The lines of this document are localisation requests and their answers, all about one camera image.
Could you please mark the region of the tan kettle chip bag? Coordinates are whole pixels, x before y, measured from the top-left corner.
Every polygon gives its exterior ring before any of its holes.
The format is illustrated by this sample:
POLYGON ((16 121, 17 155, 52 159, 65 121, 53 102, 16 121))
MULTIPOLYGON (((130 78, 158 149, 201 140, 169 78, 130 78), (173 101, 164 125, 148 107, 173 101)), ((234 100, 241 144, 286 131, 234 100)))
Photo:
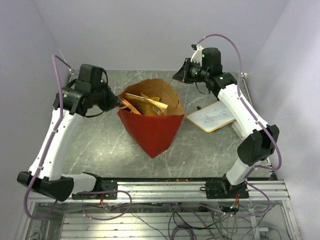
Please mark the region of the tan kettle chip bag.
POLYGON ((168 113, 168 105, 160 102, 159 97, 148 97, 143 94, 139 96, 131 93, 124 93, 123 97, 142 115, 165 116, 168 113))

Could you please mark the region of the red paper bag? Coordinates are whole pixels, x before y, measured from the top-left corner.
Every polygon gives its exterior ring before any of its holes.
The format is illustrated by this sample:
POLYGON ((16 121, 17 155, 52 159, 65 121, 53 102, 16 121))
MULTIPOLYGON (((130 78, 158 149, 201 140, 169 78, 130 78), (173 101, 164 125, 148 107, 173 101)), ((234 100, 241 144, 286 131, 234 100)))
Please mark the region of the red paper bag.
POLYGON ((146 79, 128 86, 124 93, 137 96, 146 95, 149 98, 159 97, 161 103, 167 104, 167 115, 139 115, 130 112, 128 108, 118 110, 125 129, 135 142, 154 158, 167 150, 181 125, 185 111, 176 90, 161 78, 146 79))

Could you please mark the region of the orange honey dijon chip bag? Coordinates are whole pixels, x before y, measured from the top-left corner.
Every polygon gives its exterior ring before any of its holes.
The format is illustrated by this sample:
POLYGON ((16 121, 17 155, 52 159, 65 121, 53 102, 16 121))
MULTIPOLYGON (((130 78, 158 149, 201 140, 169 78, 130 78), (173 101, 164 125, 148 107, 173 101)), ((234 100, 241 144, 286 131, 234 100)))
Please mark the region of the orange honey dijon chip bag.
POLYGON ((141 113, 125 98, 120 97, 120 100, 121 100, 122 106, 118 107, 119 109, 129 109, 131 113, 141 115, 141 113))

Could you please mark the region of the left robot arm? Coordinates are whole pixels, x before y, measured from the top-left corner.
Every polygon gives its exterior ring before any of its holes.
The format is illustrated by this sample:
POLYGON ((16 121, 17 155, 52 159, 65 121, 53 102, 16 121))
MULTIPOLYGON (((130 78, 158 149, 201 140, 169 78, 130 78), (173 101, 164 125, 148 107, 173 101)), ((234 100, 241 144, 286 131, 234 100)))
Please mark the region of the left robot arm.
POLYGON ((101 67, 82 64, 77 79, 58 90, 44 142, 29 170, 19 172, 18 183, 60 202, 82 192, 91 199, 101 195, 99 176, 87 172, 64 175, 62 171, 70 142, 87 118, 87 111, 97 106, 102 112, 108 112, 120 105, 108 80, 102 79, 106 75, 101 67))

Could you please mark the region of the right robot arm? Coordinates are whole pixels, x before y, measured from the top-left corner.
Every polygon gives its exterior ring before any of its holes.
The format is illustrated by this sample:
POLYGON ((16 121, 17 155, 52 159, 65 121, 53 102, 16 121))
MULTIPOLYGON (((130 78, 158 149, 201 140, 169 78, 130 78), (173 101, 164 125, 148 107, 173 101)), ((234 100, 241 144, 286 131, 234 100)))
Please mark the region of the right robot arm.
POLYGON ((209 93, 226 105, 239 125, 244 139, 237 148, 237 160, 221 178, 220 192, 233 197, 254 167, 272 155, 280 130, 268 124, 243 96, 233 75, 223 72, 221 52, 215 47, 193 44, 192 57, 186 58, 173 79, 184 84, 205 83, 209 93))

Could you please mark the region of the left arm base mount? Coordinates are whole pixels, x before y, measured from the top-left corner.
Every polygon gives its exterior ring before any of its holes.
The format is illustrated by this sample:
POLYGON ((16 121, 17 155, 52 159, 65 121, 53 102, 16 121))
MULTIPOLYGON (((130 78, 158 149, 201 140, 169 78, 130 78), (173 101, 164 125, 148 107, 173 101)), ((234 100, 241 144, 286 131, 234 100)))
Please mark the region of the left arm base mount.
POLYGON ((87 193, 72 193, 71 198, 73 200, 115 200, 117 198, 116 191, 118 190, 118 183, 115 180, 110 179, 98 179, 93 190, 91 192, 110 192, 104 194, 87 194, 87 193))

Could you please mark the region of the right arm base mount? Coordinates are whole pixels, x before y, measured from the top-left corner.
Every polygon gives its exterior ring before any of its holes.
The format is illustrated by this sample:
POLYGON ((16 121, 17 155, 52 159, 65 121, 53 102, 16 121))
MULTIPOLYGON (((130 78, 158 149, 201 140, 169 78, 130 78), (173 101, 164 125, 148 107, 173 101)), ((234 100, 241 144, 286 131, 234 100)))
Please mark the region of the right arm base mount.
POLYGON ((247 185, 243 182, 238 185, 231 185, 224 178, 213 178, 205 182, 204 186, 199 188, 205 192, 207 199, 248 199, 249 193, 247 185))

